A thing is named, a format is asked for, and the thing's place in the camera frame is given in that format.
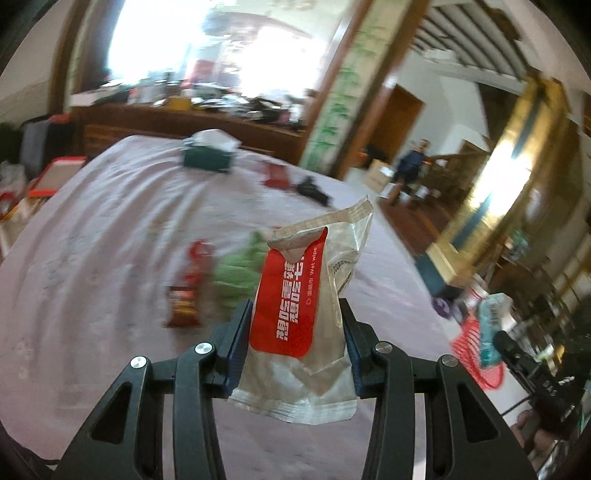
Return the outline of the person right hand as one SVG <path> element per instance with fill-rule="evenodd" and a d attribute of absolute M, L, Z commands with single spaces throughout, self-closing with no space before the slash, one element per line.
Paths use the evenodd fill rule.
<path fill-rule="evenodd" d="M 546 430 L 538 428 L 531 436 L 526 436 L 526 425 L 532 419 L 537 420 L 538 415 L 534 410 L 528 409 L 522 411 L 516 422 L 511 426 L 511 431 L 514 433 L 522 448 L 528 442 L 533 443 L 533 448 L 528 454 L 534 470 L 539 472 L 546 464 L 555 448 L 562 442 L 562 439 Z"/>

